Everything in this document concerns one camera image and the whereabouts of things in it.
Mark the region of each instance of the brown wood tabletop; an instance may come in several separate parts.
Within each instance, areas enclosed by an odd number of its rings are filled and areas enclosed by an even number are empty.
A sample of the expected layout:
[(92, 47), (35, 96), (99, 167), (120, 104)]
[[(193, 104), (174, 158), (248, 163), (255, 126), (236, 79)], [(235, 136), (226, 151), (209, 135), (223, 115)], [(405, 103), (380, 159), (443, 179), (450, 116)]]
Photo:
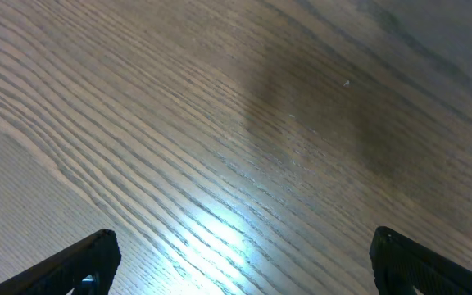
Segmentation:
[(472, 1), (0, 1), (0, 282), (376, 294), (380, 225), (472, 270)]

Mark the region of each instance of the black object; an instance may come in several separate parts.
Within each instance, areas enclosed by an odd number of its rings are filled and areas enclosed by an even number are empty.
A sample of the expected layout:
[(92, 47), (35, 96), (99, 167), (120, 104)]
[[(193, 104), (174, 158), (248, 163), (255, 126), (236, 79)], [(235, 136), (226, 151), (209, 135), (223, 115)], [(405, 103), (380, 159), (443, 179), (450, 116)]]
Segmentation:
[(380, 295), (472, 294), (472, 272), (387, 227), (370, 245)]
[(121, 254), (116, 234), (102, 229), (0, 284), (0, 295), (107, 294)]

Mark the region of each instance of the wood grain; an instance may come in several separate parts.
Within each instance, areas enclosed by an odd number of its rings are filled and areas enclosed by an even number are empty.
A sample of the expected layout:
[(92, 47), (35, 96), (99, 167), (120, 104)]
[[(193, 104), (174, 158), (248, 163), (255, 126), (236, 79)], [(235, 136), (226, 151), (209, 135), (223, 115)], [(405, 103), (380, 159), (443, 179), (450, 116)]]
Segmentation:
[(0, 1), (0, 282), (376, 293), (379, 225), (472, 270), (472, 3)]

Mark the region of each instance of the wooden surface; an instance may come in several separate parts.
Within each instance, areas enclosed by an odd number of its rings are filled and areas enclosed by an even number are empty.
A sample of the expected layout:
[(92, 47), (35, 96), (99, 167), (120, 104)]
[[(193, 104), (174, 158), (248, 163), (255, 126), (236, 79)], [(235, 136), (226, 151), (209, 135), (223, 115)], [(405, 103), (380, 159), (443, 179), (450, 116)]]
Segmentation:
[(374, 294), (379, 225), (472, 270), (472, 2), (0, 1), (0, 282)]

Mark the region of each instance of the dark wood stain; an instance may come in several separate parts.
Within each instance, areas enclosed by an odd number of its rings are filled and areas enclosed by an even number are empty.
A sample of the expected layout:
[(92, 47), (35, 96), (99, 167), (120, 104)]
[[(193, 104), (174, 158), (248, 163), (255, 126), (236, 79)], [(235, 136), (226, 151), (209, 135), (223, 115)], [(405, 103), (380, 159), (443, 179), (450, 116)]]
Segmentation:
[(0, 282), (96, 227), (114, 293), (376, 293), (379, 225), (472, 270), (472, 6), (431, 5), (0, 1)]

